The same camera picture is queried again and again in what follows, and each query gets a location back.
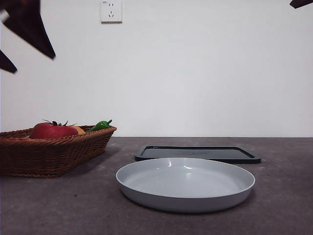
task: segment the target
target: wall outlet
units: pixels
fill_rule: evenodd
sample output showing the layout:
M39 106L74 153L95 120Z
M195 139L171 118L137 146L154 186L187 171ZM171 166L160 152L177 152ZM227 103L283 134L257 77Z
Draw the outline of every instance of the wall outlet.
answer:
M122 0L100 2L101 23L122 23Z

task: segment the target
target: shallow dish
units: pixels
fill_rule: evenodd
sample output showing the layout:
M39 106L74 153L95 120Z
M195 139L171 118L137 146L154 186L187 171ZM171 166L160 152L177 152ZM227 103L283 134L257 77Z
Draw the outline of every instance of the shallow dish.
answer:
M171 212L212 212L243 202L255 183L238 166L196 158L159 158L120 168L122 192L144 206Z

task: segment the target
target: gray table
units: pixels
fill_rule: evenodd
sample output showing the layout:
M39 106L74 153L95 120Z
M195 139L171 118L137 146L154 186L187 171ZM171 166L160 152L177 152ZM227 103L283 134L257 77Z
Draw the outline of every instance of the gray table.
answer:
M128 200L116 171L146 144L240 146L256 178L249 198L224 211L182 214ZM1 177L2 235L312 235L313 139L111 138L107 151L61 178Z

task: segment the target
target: plate rim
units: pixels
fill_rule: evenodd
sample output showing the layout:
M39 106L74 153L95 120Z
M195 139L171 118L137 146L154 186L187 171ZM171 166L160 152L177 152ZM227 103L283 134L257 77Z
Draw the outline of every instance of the plate rim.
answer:
M122 182L119 180L118 176L117 176L118 173L119 173L122 169L124 169L125 167L128 167L129 165L132 165L132 164L139 164L139 163L143 163L143 162L145 162L145 161L160 161L160 160L164 160L164 159L189 159L189 160L210 161L210 162L216 162L216 163L218 163L218 164L231 165L232 167L240 168L240 169L246 171L249 175L252 176L253 182L252 182L252 184L251 184L249 187L247 187L247 188L245 188L245 189L243 189L243 190L241 190L241 191L238 191L237 193L230 193L230 194L218 195L218 196L214 196L214 197L206 197L206 196L202 196L202 197L178 197L178 196L158 195L158 194L148 193L148 192L142 192L142 191L139 191L139 190L130 188L130 187L126 186L124 183L122 183ZM126 187L126 188L128 188L128 189L130 189L130 190L132 190L132 191L136 191L136 192L139 192L139 193L144 193L144 194L152 195L152 196L166 197L166 198L180 198L180 199L208 199L208 198L221 198L221 197L234 196L234 195L237 195L237 194L240 194L240 193L243 193L243 192L245 192L245 191L248 191L248 190L252 189L252 187L255 185L255 182L256 182L254 175L253 175L250 171L248 171L248 170L246 170L246 169L244 169L244 168L242 168L242 167L239 167L239 166L236 166L236 165L233 165L233 164L229 164L229 163L224 163L224 162L219 162L219 161L209 160L209 159L200 159L200 158L155 158L155 159L147 159L147 160L143 160L143 161L139 161L139 162L134 162L134 163L130 163L130 164L127 164L127 165L121 167L121 168L116 172L115 178L116 178L116 180L118 181L118 183L119 183L120 185L122 185L122 186L124 186L124 187Z

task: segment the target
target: red tomato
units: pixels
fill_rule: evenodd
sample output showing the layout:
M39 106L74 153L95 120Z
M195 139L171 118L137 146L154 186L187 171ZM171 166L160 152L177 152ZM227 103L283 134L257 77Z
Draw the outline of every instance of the red tomato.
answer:
M43 122L39 123L32 129L30 139L52 139L64 136L77 135L78 131L71 126L61 126L56 122Z

